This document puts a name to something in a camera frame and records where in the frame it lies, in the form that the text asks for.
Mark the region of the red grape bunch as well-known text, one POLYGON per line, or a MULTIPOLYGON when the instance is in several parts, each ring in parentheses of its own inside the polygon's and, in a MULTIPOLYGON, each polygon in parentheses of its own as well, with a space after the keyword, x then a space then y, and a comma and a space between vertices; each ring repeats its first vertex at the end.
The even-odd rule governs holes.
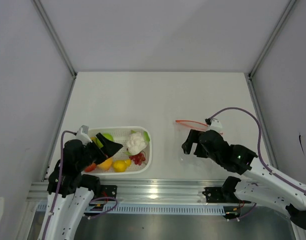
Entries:
POLYGON ((129 158, 130 160, 134 162, 135 165, 138 165, 138 166, 141 166, 146 161, 146 156, 143 151, 141 151, 140 153, 136 155, 132 155, 129 158))

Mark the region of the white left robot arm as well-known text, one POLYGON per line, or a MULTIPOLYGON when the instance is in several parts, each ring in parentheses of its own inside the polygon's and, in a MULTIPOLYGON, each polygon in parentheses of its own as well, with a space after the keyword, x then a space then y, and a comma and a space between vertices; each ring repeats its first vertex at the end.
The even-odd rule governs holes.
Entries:
POLYGON ((92 164, 101 164, 113 157, 123 146, 108 140, 101 133, 96 143, 82 132, 75 139, 60 142, 60 159, 49 176, 47 207, 38 236, 40 240, 72 240, 89 204, 102 199, 101 181, 95 175, 84 174, 92 164))

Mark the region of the orange fruit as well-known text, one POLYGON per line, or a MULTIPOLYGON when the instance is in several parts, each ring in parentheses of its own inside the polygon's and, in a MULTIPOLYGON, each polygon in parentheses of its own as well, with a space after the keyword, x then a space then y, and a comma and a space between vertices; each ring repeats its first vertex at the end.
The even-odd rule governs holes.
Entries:
POLYGON ((110 169, 110 167, 112 166, 112 164, 113 164, 113 159, 108 158, 107 160, 105 160, 101 164, 98 164, 97 168, 102 170, 102 171, 108 171, 110 169))

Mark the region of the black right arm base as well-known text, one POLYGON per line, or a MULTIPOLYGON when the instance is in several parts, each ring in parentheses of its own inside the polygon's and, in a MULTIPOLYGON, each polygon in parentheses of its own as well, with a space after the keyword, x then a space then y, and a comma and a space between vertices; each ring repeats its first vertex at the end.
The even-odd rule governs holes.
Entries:
POLYGON ((251 204, 250 201, 240 200, 234 195, 227 195, 222 192, 222 188, 218 186, 205 187, 202 191, 206 202, 211 204, 222 204, 224 209, 224 218, 227 221, 239 221, 242 216, 242 208, 245 204, 251 204))

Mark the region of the white cauliflower with leaves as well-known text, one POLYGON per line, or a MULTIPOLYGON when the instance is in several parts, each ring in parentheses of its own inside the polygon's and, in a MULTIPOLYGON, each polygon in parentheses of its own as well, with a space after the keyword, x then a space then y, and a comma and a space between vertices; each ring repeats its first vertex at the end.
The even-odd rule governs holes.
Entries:
POLYGON ((147 131, 135 131, 131 130, 130 135, 126 141, 127 156, 135 156, 143 151, 150 143, 151 139, 147 131))

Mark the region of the clear zip top bag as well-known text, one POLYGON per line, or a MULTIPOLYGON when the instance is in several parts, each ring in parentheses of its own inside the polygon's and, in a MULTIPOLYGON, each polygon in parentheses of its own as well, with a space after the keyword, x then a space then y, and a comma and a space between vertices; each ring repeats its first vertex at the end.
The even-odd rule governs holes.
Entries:
POLYGON ((200 157, 205 150, 199 144, 199 136, 206 131, 213 130, 220 135, 223 134, 221 122, 213 118, 208 123, 194 120, 176 120, 174 123, 174 146, 176 157, 185 170, 193 170, 201 173, 211 170, 213 161, 200 157))

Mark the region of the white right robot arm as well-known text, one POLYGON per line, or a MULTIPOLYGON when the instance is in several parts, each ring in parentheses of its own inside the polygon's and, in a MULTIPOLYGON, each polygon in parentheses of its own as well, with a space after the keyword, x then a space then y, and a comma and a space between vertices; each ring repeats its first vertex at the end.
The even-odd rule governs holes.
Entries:
POLYGON ((272 166, 261 163, 259 154, 239 144, 228 144, 214 130, 190 130, 181 148, 184 154, 209 158, 228 172, 252 179, 247 183, 229 176, 221 187, 227 202, 247 201, 271 208, 287 216, 293 224, 306 230, 306 186, 272 166))

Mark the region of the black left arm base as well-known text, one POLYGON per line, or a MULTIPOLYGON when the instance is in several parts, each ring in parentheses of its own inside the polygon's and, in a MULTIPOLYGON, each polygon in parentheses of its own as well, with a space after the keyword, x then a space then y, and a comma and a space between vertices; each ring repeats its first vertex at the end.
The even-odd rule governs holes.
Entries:
POLYGON ((99 194, 93 197, 85 213, 96 216, 110 212, 117 205, 117 190, 116 185, 102 185, 99 194))

